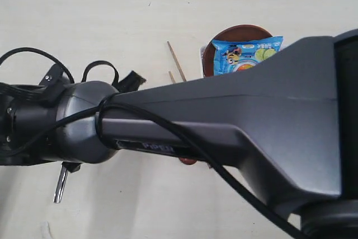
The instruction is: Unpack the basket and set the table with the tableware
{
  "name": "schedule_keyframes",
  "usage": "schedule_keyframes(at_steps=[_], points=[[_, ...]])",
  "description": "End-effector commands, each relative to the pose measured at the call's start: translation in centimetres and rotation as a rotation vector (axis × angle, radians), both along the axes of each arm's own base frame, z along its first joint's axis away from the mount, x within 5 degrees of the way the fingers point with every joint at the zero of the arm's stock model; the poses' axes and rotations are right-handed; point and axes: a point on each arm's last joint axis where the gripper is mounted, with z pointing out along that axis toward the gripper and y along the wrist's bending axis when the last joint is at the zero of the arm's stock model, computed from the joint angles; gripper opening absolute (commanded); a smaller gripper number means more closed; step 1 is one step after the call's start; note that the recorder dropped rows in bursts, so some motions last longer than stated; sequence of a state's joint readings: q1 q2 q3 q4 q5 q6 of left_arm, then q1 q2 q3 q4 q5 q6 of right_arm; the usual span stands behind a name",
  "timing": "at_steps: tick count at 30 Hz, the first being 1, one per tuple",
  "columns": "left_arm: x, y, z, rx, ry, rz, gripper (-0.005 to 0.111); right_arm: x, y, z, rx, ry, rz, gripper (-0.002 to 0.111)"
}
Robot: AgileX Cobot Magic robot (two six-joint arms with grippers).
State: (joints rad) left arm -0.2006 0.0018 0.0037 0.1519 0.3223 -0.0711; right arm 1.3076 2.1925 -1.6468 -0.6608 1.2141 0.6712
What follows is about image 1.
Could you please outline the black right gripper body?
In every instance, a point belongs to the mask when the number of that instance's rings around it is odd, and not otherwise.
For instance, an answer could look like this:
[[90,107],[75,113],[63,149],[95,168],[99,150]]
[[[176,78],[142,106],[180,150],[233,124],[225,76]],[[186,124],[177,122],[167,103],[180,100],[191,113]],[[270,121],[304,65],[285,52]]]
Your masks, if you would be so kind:
[[1,166],[80,163],[60,146],[57,135],[65,127],[54,127],[65,118],[70,95],[79,85],[1,84]]

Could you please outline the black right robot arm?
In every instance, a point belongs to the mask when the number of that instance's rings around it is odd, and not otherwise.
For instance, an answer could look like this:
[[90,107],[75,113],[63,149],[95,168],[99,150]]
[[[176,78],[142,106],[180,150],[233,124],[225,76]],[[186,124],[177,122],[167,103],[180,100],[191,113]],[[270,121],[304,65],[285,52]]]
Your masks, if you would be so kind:
[[296,41],[245,71],[141,90],[135,72],[1,84],[1,165],[60,161],[56,190],[118,150],[207,162],[293,238],[357,237],[357,30]]

